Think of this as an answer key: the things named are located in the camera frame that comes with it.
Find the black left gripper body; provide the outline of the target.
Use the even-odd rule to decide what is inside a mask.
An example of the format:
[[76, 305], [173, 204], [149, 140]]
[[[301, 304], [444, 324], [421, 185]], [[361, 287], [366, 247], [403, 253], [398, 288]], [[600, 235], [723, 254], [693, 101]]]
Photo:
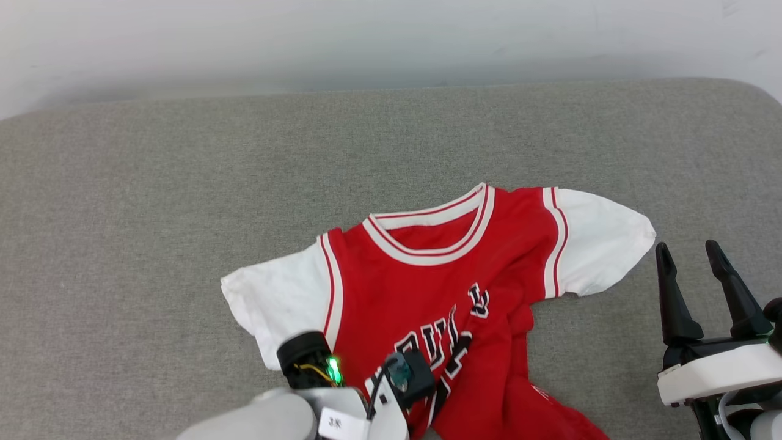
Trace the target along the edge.
[[295, 390], [344, 385], [340, 362], [322, 332], [302, 332], [286, 340], [277, 349], [277, 360], [288, 385]]

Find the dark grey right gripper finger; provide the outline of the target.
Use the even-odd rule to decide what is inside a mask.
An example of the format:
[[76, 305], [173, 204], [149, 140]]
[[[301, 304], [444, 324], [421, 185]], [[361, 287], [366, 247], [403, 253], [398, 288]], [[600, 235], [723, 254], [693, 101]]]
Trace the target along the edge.
[[704, 337], [704, 332], [690, 315], [677, 284], [676, 264], [664, 242], [656, 246], [656, 265], [663, 343], [672, 347], [679, 343], [698, 342]]
[[764, 316], [757, 300], [732, 266], [718, 242], [707, 240], [706, 254], [713, 276], [720, 281], [729, 314], [731, 314], [731, 336], [749, 338], [772, 332], [773, 324]]

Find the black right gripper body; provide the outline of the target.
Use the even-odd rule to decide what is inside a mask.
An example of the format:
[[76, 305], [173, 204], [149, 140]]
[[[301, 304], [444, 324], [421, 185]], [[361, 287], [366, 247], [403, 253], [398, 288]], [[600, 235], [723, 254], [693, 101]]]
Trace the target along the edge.
[[716, 337], [695, 339], [687, 337], [665, 338], [663, 343], [667, 346], [662, 359], [662, 370], [667, 370], [675, 365], [684, 365], [701, 359], [701, 357], [713, 356], [713, 354], [726, 353], [732, 349], [746, 345], [766, 343], [768, 334], [760, 334], [745, 337]]

